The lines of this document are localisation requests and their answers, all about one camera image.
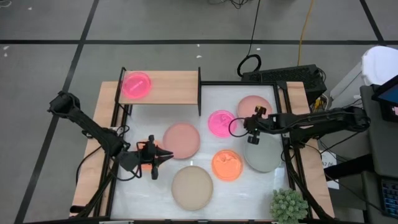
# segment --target pink petri dish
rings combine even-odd
[[[199,150],[200,135],[191,124],[177,123],[164,133],[163,145],[166,150],[174,153],[175,159],[186,159]]]
[[[226,110],[218,110],[212,113],[207,121],[210,131],[217,137],[227,138],[230,137],[228,131],[230,122],[235,119],[235,116]],[[231,124],[231,132],[234,133],[237,124],[233,122]]]
[[[256,106],[262,106],[267,109],[266,113],[262,115],[264,119],[268,118],[268,115],[272,113],[272,107],[266,99],[261,96],[247,96],[238,104],[238,116],[240,118],[251,117],[256,114],[254,111]]]
[[[150,92],[152,83],[144,72],[132,72],[124,77],[122,93],[130,99],[142,98]]]

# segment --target wooden platform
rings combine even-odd
[[[134,71],[125,71],[124,76]],[[198,71],[143,71],[151,82],[149,94],[140,99],[127,98],[121,91],[119,103],[126,104],[198,104]]]

